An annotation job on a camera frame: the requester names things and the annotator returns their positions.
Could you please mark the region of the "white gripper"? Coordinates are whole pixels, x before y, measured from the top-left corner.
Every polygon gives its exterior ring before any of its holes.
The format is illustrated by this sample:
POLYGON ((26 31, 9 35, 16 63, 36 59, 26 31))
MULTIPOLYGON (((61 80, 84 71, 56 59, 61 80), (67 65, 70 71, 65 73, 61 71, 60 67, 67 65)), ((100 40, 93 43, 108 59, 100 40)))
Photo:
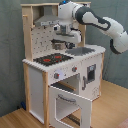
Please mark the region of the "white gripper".
POLYGON ((72 30, 69 25, 55 25, 53 27, 53 39, 59 42, 80 43, 81 32, 72 30))

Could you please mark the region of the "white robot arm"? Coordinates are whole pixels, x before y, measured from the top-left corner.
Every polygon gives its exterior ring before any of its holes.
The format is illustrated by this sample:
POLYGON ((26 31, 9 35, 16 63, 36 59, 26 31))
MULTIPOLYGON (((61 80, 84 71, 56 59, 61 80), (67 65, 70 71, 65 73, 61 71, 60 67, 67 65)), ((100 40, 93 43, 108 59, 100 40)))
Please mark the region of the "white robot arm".
POLYGON ((58 6, 59 23, 54 26, 54 39, 59 42, 81 42, 81 32, 73 28, 73 21, 81 25, 97 27, 103 34, 111 37, 110 48, 115 54, 128 50, 128 31, 109 17, 99 17, 92 9, 71 0, 63 0, 58 6))

